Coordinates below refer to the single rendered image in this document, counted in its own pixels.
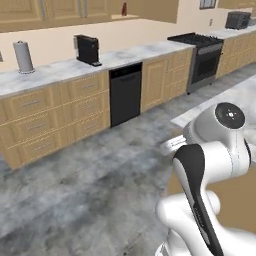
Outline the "black dishwasher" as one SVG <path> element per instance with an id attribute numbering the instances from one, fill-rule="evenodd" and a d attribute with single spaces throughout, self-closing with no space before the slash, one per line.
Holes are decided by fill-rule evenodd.
<path id="1" fill-rule="evenodd" d="M 142 63 L 109 71 L 110 123 L 118 126 L 140 115 Z"/>

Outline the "white paper towel roll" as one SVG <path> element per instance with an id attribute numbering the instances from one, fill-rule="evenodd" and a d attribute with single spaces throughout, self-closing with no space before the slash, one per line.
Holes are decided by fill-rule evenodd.
<path id="1" fill-rule="evenodd" d="M 17 41 L 13 43 L 16 60 L 21 74 L 29 74 L 35 71 L 27 42 Z"/>

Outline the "wooden wall cupboards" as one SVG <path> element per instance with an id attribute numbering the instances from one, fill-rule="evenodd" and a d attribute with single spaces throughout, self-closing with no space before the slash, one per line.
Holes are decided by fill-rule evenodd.
<path id="1" fill-rule="evenodd" d="M 107 22 L 108 0 L 0 0 L 0 33 Z"/>

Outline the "wooden cupboards beside stove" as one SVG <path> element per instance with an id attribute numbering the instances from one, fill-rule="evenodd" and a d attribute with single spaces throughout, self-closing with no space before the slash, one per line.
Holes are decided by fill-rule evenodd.
<path id="1" fill-rule="evenodd" d="M 247 64 L 256 62 L 256 32 L 224 40 L 216 77 L 220 78 Z"/>

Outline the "dark framed window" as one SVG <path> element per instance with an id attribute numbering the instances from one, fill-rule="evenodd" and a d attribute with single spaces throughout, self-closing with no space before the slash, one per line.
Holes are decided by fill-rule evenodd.
<path id="1" fill-rule="evenodd" d="M 216 0 L 200 0 L 199 9 L 214 9 L 216 5 Z"/>

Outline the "black stove with oven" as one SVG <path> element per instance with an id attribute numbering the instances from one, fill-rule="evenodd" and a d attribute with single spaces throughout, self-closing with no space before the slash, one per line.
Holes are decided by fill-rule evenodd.
<path id="1" fill-rule="evenodd" d="M 187 94 L 191 94 L 215 80 L 224 44 L 223 39 L 191 32 L 170 36 L 168 40 L 195 46 L 190 64 Z"/>

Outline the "wooden drawer cupboard run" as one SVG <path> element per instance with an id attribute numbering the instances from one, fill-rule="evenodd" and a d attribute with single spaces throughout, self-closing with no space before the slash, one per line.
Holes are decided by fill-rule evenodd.
<path id="1" fill-rule="evenodd" d="M 106 71 L 0 98 L 0 153 L 12 169 L 109 126 Z"/>

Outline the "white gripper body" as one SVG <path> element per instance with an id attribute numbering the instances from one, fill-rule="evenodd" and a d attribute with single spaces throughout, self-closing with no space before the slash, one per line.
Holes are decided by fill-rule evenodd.
<path id="1" fill-rule="evenodd" d="M 176 136 L 165 141 L 160 146 L 160 152 L 163 156 L 172 156 L 183 145 L 186 145 L 186 139 L 183 135 Z"/>

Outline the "wooden door and drawer cupboards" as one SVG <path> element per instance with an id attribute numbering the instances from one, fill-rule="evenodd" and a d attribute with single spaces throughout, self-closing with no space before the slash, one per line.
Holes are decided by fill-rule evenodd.
<path id="1" fill-rule="evenodd" d="M 182 95 L 187 88 L 192 48 L 147 59 L 142 65 L 141 111 Z"/>

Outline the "black coffee machine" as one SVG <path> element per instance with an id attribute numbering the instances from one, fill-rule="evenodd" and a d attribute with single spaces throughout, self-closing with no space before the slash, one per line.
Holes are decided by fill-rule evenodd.
<path id="1" fill-rule="evenodd" d="M 102 63 L 99 61 L 99 41 L 97 38 L 75 35 L 74 46 L 76 50 L 76 58 L 94 67 L 101 66 Z"/>

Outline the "plain wooden wall cupboard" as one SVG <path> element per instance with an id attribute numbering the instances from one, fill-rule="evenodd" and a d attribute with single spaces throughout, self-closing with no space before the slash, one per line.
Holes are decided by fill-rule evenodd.
<path id="1" fill-rule="evenodd" d="M 179 0 L 127 0 L 129 14 L 142 19 L 176 23 Z"/>

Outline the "black toaster oven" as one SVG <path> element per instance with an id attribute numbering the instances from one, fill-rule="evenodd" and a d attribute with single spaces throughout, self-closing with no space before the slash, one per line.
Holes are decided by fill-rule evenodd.
<path id="1" fill-rule="evenodd" d="M 248 27 L 251 18 L 250 12 L 232 11 L 228 13 L 225 28 L 226 29 L 245 29 Z"/>

